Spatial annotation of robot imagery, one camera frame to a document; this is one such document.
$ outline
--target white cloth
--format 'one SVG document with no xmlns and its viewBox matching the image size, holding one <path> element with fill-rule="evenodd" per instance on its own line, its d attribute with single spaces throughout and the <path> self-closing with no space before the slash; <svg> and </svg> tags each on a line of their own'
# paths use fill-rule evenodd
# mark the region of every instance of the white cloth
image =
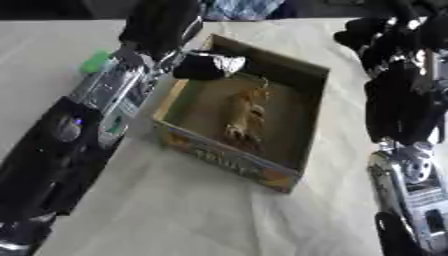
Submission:
<svg viewBox="0 0 448 256">
<path fill-rule="evenodd" d="M 97 184 L 59 220 L 39 255 L 380 255 L 365 170 L 375 149 L 364 127 L 366 76 L 355 55 L 332 40 L 344 22 L 207 24 L 192 43 L 214 32 L 331 68 L 306 173 L 291 195 L 154 143 L 151 112 L 171 84 L 162 81 Z M 95 50 L 116 49 L 122 26 L 0 22 L 0 156 L 76 87 L 80 63 Z"/>
</svg>

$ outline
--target brown toy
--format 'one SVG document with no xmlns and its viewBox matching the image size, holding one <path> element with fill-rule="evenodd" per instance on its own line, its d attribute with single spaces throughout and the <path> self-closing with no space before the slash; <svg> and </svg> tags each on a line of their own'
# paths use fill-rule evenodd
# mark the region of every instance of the brown toy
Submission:
<svg viewBox="0 0 448 256">
<path fill-rule="evenodd" d="M 247 151 L 261 150 L 265 123 L 263 103 L 269 99 L 268 81 L 262 87 L 246 89 L 230 96 L 224 137 L 229 144 Z"/>
</svg>

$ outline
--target robotic hand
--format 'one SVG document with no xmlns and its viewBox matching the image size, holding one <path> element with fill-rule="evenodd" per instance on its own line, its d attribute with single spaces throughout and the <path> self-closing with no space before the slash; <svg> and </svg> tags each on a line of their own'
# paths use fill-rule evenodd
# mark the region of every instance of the robotic hand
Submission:
<svg viewBox="0 0 448 256">
<path fill-rule="evenodd" d="M 197 0 L 142 1 L 120 49 L 17 143 L 0 166 L 0 255 L 34 254 L 57 217 L 73 211 L 159 77 L 183 60 L 200 14 Z"/>
<path fill-rule="evenodd" d="M 448 16 L 431 8 L 420 22 L 411 5 L 393 3 L 396 18 L 348 22 L 335 40 L 358 54 L 371 78 L 366 124 L 380 150 L 369 174 L 384 254 L 446 255 L 448 188 L 433 146 L 445 137 Z"/>
</svg>

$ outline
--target white tablecloth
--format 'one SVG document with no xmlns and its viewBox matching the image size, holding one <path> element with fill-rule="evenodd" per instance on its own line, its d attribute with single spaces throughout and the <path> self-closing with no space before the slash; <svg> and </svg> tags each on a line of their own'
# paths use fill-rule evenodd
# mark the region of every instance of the white tablecloth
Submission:
<svg viewBox="0 0 448 256">
<path fill-rule="evenodd" d="M 366 77 L 355 55 L 332 40 L 343 24 L 207 24 L 192 43 L 214 32 L 331 68 L 306 174 L 291 195 L 153 143 L 150 115 L 171 84 L 162 81 L 97 184 L 60 219 L 39 255 L 380 255 L 365 170 L 375 149 L 364 127 Z M 76 87 L 80 63 L 95 50 L 117 48 L 122 26 L 0 23 L 0 156 Z"/>
</svg>

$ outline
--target open box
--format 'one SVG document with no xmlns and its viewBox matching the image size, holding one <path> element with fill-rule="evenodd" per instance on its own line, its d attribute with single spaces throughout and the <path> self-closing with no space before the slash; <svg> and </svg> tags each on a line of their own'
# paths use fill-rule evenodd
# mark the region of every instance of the open box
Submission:
<svg viewBox="0 0 448 256">
<path fill-rule="evenodd" d="M 179 80 L 153 119 L 164 144 L 289 193 L 302 177 L 314 140 L 329 70 L 212 35 L 205 49 L 247 58 L 244 69 L 216 81 Z M 226 99 L 269 80 L 270 99 L 260 153 L 226 143 L 222 118 Z"/>
</svg>

